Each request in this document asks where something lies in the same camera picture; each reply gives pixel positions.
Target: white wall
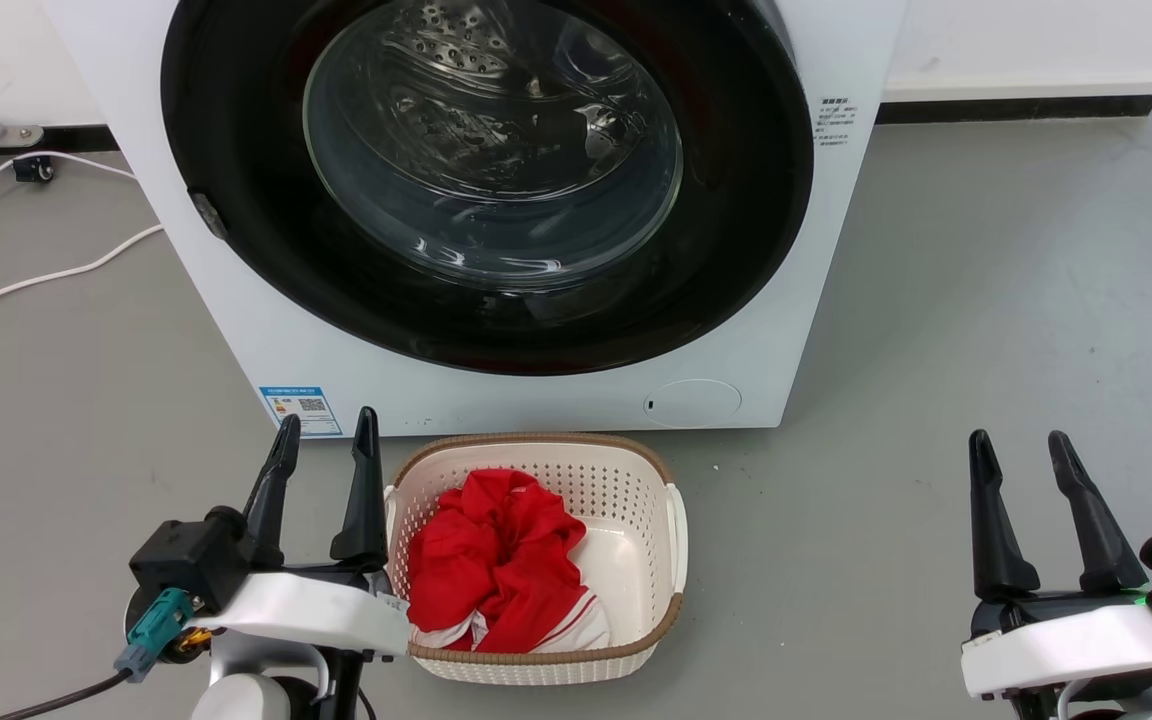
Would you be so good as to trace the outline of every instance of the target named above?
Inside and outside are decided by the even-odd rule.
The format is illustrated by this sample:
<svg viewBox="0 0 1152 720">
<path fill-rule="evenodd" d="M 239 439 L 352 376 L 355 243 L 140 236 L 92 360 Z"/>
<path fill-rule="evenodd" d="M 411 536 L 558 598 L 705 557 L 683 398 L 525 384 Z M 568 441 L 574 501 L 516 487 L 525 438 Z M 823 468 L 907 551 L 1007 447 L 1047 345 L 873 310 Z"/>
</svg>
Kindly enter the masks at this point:
<svg viewBox="0 0 1152 720">
<path fill-rule="evenodd" d="M 910 0 L 884 100 L 1152 94 L 1152 0 Z"/>
<path fill-rule="evenodd" d="M 1069 94 L 1152 94 L 1152 0 L 910 0 L 887 100 Z M 38 0 L 0 0 L 0 120 L 103 121 Z"/>
</svg>

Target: teal connector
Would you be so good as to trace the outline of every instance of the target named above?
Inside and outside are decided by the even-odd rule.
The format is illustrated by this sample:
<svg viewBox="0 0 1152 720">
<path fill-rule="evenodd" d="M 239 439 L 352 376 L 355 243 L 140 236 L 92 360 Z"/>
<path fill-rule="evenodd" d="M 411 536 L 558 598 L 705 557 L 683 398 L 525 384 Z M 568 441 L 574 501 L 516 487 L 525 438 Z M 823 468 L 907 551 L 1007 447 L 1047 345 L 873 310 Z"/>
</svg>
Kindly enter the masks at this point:
<svg viewBox="0 0 1152 720">
<path fill-rule="evenodd" d="M 132 675 L 127 682 L 139 683 L 191 617 L 194 604 L 189 601 L 189 593 L 177 588 L 165 589 L 141 616 L 141 622 L 127 634 L 127 647 L 114 661 L 114 669 L 130 670 Z"/>
</svg>

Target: brown basket rim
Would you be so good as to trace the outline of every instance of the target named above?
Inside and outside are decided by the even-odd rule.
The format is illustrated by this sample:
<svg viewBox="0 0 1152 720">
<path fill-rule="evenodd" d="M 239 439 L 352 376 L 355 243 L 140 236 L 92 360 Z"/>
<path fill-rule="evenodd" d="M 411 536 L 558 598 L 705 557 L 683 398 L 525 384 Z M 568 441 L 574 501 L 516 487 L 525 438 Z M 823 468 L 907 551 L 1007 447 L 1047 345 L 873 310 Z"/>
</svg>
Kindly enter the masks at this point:
<svg viewBox="0 0 1152 720">
<path fill-rule="evenodd" d="M 494 433 L 482 435 L 461 435 L 438 439 L 424 447 L 420 447 L 402 468 L 394 475 L 393 487 L 402 484 L 408 471 L 416 467 L 417 462 L 435 454 L 440 450 L 452 450 L 458 447 L 475 447 L 476 445 L 513 445 L 513 444 L 575 444 L 575 445 L 600 445 L 604 447 L 617 447 L 621 450 L 634 452 L 650 462 L 660 475 L 666 486 L 672 486 L 673 473 L 652 448 L 632 441 L 630 438 L 617 435 L 605 435 L 598 433 Z M 425 647 L 415 642 L 407 643 L 407 653 L 417 660 L 434 660 L 440 662 L 458 662 L 463 665 L 570 665 L 573 662 L 594 662 L 601 660 L 617 660 L 622 657 L 637 655 L 637 653 L 654 646 L 665 634 L 672 629 L 682 611 L 682 593 L 675 593 L 669 598 L 669 606 L 660 617 L 659 623 L 644 635 L 643 638 L 628 644 L 617 644 L 614 647 L 600 647 L 600 650 L 581 650 L 575 652 L 467 652 L 463 650 L 444 650 L 442 647 Z"/>
<path fill-rule="evenodd" d="M 642 455 L 644 460 L 652 464 L 657 473 L 660 475 L 660 479 L 664 480 L 664 484 L 667 484 L 667 486 L 672 486 L 673 484 L 673 473 L 669 473 L 669 468 L 667 468 L 664 463 L 664 460 L 661 460 L 660 456 L 652 450 L 652 448 L 643 445 L 642 442 L 632 441 L 630 438 L 598 433 L 493 433 L 437 439 L 434 442 L 420 447 L 415 455 L 408 457 L 407 462 L 403 462 L 403 465 L 397 470 L 397 473 L 394 473 L 393 486 L 401 486 L 403 478 L 407 477 L 407 473 L 410 473 L 417 462 L 420 462 L 430 455 L 434 455 L 435 452 L 452 450 L 452 448 L 458 447 L 475 447 L 476 445 L 516 445 L 521 442 L 563 442 L 568 445 L 601 445 L 604 447 L 619 447 L 621 450 L 630 450 L 634 452 L 634 454 Z"/>
</svg>

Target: glass door window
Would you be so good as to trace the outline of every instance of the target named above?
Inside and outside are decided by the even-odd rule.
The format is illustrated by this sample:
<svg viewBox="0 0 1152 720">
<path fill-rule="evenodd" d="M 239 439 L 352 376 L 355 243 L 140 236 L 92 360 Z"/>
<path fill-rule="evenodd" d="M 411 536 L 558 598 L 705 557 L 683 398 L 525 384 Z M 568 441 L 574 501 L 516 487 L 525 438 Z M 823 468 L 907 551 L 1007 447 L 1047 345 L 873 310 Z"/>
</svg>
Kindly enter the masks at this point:
<svg viewBox="0 0 1152 720">
<path fill-rule="evenodd" d="M 682 142 L 664 91 L 589 23 L 536 0 L 399 0 L 308 78 L 323 183 L 376 242 L 448 282 L 571 286 L 668 215 Z"/>
</svg>

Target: washing machine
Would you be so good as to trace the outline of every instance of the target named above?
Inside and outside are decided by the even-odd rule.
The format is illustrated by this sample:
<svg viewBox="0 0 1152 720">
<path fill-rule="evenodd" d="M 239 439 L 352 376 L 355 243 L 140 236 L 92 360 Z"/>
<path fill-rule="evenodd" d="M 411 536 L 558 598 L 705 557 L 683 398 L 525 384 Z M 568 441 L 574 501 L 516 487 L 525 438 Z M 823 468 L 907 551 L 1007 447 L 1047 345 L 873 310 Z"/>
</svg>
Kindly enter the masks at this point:
<svg viewBox="0 0 1152 720">
<path fill-rule="evenodd" d="M 46 8 L 266 414 L 342 437 L 780 424 L 905 3 Z"/>
</svg>

